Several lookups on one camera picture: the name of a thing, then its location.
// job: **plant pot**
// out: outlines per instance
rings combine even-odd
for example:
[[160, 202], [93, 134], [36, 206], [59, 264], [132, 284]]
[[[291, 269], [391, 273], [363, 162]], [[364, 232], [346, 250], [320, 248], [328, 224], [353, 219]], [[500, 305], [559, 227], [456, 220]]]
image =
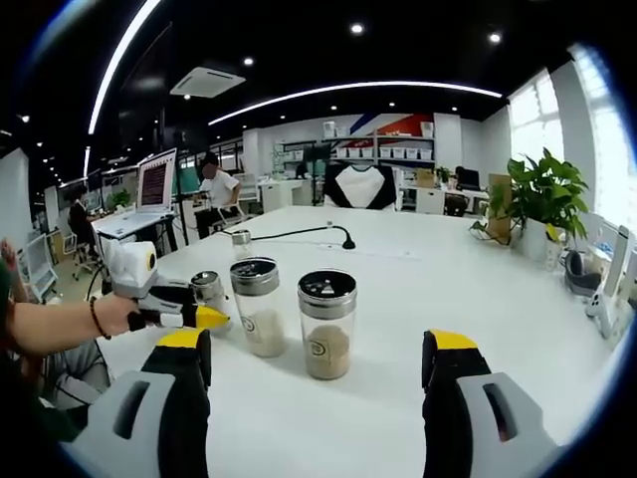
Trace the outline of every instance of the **plant pot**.
[[518, 250], [532, 261], [546, 260], [546, 224], [528, 219], [522, 237], [518, 242]]

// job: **potted plant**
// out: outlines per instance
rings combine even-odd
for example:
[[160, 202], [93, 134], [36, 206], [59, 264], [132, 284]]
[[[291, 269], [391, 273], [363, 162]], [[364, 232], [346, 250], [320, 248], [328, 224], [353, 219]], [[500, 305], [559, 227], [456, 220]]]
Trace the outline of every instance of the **potted plant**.
[[451, 176], [451, 171], [444, 166], [439, 166], [436, 168], [436, 177], [440, 184], [447, 184], [449, 182], [449, 177]]
[[[569, 162], [559, 162], [548, 149], [544, 149], [539, 162], [527, 156], [530, 168], [524, 161], [510, 159], [507, 170], [512, 180], [511, 202], [503, 206], [501, 188], [491, 191], [489, 209], [491, 215], [511, 217], [520, 224], [523, 234], [520, 249], [531, 259], [543, 261], [546, 255], [547, 232], [552, 240], [555, 229], [567, 237], [586, 237], [586, 229], [579, 220], [580, 212], [588, 208], [581, 199], [588, 185], [581, 179], [579, 169]], [[472, 229], [488, 233], [488, 228], [476, 223]]]

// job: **black pants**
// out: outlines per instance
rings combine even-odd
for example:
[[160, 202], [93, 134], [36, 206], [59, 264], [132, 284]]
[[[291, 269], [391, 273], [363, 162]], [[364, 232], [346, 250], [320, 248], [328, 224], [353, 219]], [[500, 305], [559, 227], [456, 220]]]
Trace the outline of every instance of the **black pants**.
[[[239, 210], [236, 207], [231, 207], [229, 210], [223, 210], [223, 217], [236, 217], [239, 215]], [[217, 209], [207, 209], [195, 214], [197, 220], [197, 232], [199, 233], [199, 239], [208, 237], [210, 235], [210, 226], [217, 222], [221, 222], [223, 218]]]

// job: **human hand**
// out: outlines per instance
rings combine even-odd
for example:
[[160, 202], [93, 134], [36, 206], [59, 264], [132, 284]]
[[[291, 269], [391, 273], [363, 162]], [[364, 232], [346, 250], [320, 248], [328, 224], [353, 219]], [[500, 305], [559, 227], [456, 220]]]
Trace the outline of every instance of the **human hand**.
[[139, 313], [137, 303], [131, 299], [108, 294], [96, 300], [96, 316], [104, 332], [118, 336], [128, 332], [128, 315]]
[[16, 261], [16, 251], [13, 249], [11, 244], [9, 244], [9, 241], [7, 241], [6, 238], [2, 239], [2, 242], [0, 242], [0, 252], [2, 253], [2, 259], [4, 259], [4, 262], [7, 263], [9, 270], [15, 271], [18, 265]]

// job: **window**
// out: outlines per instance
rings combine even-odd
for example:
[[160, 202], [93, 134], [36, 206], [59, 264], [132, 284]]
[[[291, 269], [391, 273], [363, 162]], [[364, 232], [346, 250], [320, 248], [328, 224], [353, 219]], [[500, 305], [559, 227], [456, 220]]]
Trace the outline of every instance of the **window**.
[[588, 103], [595, 141], [595, 212], [637, 234], [637, 171], [628, 132], [593, 50], [571, 49]]
[[511, 146], [514, 159], [538, 160], [542, 149], [564, 159], [561, 121], [555, 90], [544, 70], [511, 95]]

